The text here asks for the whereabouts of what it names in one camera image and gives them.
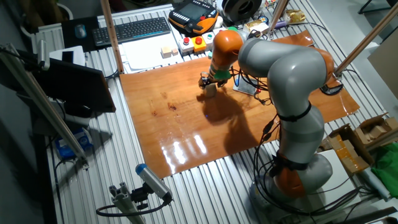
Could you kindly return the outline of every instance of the black keyboard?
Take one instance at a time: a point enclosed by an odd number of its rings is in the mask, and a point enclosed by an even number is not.
[[[119,43],[170,33],[170,27],[164,17],[116,25],[114,29]],[[93,36],[97,47],[111,45],[108,28],[93,29]]]

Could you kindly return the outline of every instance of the red button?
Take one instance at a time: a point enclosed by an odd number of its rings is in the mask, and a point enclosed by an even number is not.
[[[202,39],[201,39],[201,37],[197,37],[196,39],[195,39],[195,43],[196,44],[201,44],[201,42],[202,42]]]
[[[185,45],[189,44],[189,38],[188,37],[184,38],[184,44]]]

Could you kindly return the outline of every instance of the monitor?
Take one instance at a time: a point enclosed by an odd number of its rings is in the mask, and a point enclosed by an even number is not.
[[[26,60],[37,61],[36,54],[21,50],[18,53]],[[15,91],[23,91],[1,60],[0,69],[0,84]],[[47,96],[63,100],[70,108],[84,106],[100,113],[116,111],[108,84],[100,70],[51,58],[49,70],[32,74]]]

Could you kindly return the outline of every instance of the wooden table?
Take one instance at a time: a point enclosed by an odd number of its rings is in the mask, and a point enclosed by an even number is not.
[[[257,146],[262,129],[276,114],[274,106],[234,91],[232,80],[214,98],[205,98],[198,81],[209,64],[200,58],[121,75],[146,164],[160,178]],[[345,90],[335,96],[316,90],[310,101],[325,122],[359,108]]]

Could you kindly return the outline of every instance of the computer mouse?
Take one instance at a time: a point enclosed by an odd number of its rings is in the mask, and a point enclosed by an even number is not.
[[[75,36],[79,39],[85,38],[87,36],[86,27],[83,24],[78,24],[75,26]]]

